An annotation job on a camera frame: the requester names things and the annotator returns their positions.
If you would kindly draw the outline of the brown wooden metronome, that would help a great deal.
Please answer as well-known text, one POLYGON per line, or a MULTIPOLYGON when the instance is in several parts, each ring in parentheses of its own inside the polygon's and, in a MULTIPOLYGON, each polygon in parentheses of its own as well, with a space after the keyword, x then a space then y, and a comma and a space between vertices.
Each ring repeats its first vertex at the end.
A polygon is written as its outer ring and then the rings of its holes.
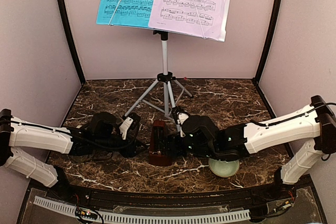
POLYGON ((153 166, 172 165, 167 136, 168 129, 165 122, 154 120, 149 147, 149 164, 153 166))

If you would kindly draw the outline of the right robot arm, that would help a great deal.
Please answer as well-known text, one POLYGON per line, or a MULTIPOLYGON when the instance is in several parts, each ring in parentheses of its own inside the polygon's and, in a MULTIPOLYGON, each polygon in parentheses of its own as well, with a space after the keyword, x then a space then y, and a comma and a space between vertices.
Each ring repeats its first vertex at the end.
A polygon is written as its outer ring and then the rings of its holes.
POLYGON ((311 103, 293 113, 271 120, 242 123, 220 130, 208 116, 190 115, 174 108, 180 130, 167 136, 177 155, 189 153, 208 158, 210 170, 219 177, 231 177, 239 161, 269 147, 305 140, 294 157, 275 173, 268 188, 273 200, 280 199, 324 155, 335 153, 335 114, 332 103, 315 95, 311 103))

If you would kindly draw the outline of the pale green ceramic bowl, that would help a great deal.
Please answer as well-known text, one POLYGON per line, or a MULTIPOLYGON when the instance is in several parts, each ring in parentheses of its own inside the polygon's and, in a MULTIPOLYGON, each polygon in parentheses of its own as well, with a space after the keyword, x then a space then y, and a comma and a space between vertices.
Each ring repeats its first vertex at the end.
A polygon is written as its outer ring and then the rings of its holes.
POLYGON ((209 158, 208 165, 216 176, 224 178, 235 175, 239 170, 239 160, 227 162, 209 158))

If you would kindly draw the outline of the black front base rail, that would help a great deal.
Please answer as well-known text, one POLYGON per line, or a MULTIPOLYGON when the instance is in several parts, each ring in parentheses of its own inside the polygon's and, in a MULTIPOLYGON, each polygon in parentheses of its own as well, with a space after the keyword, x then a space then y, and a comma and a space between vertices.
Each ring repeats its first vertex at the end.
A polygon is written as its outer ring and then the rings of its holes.
MULTIPOLYGON (((320 208, 320 200, 310 175, 304 175, 295 185, 293 198, 295 206, 298 205, 320 208)), ((288 191, 273 192, 273 184, 266 184, 250 188, 240 188, 205 193, 179 193, 179 194, 152 194, 128 193, 73 186, 79 196, 79 205, 94 210, 112 209, 116 206, 144 207, 144 208, 192 208, 228 205, 230 208, 261 208, 266 203, 291 198, 288 191)), ((30 182, 25 194, 28 202, 30 196, 40 194, 51 199, 62 200, 52 192, 42 188, 37 182, 30 182)))

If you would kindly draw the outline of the purple sheet music page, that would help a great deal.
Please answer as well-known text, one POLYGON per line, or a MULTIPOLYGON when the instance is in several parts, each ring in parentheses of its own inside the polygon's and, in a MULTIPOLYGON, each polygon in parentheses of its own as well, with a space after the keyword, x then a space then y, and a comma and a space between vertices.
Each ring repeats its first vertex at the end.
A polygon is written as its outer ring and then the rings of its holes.
POLYGON ((149 27, 225 41, 230 0, 154 0, 149 27))

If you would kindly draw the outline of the grey folding music stand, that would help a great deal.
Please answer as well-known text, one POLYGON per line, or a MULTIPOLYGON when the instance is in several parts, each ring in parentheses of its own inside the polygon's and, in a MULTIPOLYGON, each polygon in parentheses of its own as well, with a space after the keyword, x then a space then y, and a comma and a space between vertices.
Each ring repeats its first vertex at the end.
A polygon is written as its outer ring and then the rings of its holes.
POLYGON ((176 107, 177 99, 173 95, 172 84, 176 82, 176 78, 168 70, 168 50, 167 50, 167 41, 169 31, 156 30, 153 28, 148 28, 152 30, 155 34, 160 35, 162 43, 162 63, 163 71, 158 74, 156 81, 163 83, 164 88, 164 108, 161 109, 161 112, 165 115, 166 118, 171 119, 171 111, 173 107, 176 107))

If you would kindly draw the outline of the right black frame post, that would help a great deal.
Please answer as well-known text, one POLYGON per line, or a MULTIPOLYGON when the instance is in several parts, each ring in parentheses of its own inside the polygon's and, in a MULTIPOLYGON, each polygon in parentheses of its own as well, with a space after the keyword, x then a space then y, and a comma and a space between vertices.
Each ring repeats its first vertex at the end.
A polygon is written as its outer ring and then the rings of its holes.
POLYGON ((274 0, 273 6, 272 6, 272 12, 270 16, 270 22, 267 30, 267 35, 264 43, 264 47, 261 53, 259 65, 256 71, 256 75, 254 77, 255 84, 258 86, 261 80, 261 77, 263 75, 263 71, 266 65, 266 61, 269 55, 271 43, 274 37, 276 24, 278 20, 279 10, 280 10, 281 0, 274 0))

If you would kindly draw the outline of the left black frame post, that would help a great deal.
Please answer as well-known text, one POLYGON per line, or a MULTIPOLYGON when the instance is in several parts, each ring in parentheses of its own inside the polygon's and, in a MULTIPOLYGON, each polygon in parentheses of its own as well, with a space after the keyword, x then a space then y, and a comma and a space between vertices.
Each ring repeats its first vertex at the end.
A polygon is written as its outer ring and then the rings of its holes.
POLYGON ((81 85, 83 85, 86 82, 86 79, 84 76, 82 66, 80 64, 79 56, 76 50, 74 38, 73 38, 72 31, 70 28, 70 22, 69 22, 67 10, 66 10, 66 3, 65 3, 65 0, 57 0, 57 3, 58 3, 60 17, 61 17, 64 33, 66 36, 66 40, 68 43, 70 55, 71 55, 77 76, 79 78, 79 81, 81 85))

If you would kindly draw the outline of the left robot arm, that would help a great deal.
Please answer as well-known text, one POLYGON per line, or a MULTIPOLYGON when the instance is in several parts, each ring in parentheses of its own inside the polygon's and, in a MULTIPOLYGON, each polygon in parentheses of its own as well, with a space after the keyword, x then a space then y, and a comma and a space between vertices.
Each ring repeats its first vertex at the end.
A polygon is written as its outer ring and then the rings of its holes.
POLYGON ((26 122, 12 116, 9 109, 3 109, 1 165, 53 188, 61 200, 69 201, 74 197, 74 189, 67 184, 63 170, 36 159, 21 148, 32 147, 70 156, 91 155, 95 150, 118 151, 130 156, 129 150, 136 148, 140 119, 131 113, 117 124, 113 114, 100 112, 83 126, 51 127, 26 122))

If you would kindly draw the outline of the black frame post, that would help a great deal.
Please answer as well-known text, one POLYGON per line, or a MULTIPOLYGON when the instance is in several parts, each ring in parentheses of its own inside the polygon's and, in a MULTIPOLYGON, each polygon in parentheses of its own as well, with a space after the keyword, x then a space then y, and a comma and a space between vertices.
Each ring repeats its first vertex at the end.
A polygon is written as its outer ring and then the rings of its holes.
POLYGON ((264 43, 264 47, 261 53, 259 65, 256 71, 256 75, 254 77, 255 84, 258 86, 261 80, 261 77, 263 75, 263 71, 266 65, 266 61, 269 55, 271 43, 274 37, 276 24, 278 20, 279 10, 280 10, 281 0, 274 0, 273 6, 272 6, 272 12, 270 16, 270 22, 267 30, 267 35, 264 43))
POLYGON ((82 66, 80 64, 79 56, 76 50, 74 38, 73 38, 72 31, 70 28, 70 22, 69 22, 67 10, 66 10, 66 3, 65 3, 65 0, 57 0, 57 3, 58 3, 60 17, 61 17, 64 33, 66 36, 66 40, 68 43, 70 55, 71 55, 77 76, 79 78, 79 81, 81 85, 83 85, 86 82, 86 79, 84 76, 82 66))

